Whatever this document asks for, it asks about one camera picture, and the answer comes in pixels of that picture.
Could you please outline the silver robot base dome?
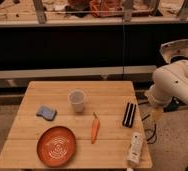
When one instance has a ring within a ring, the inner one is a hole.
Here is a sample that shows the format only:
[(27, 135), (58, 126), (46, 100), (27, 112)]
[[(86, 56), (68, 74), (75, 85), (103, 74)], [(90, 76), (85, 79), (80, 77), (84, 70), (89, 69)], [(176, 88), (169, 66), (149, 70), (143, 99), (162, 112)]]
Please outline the silver robot base dome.
[(160, 54), (168, 64), (188, 59), (188, 39), (179, 39), (162, 44)]

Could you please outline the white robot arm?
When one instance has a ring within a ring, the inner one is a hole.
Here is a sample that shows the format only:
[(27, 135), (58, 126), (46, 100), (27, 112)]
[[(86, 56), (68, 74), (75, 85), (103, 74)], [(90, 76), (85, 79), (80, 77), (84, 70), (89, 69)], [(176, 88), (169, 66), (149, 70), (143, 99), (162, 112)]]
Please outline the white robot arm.
[(152, 74), (153, 84), (145, 92), (152, 106), (152, 118), (157, 122), (172, 98), (178, 98), (188, 105), (188, 60), (164, 65)]

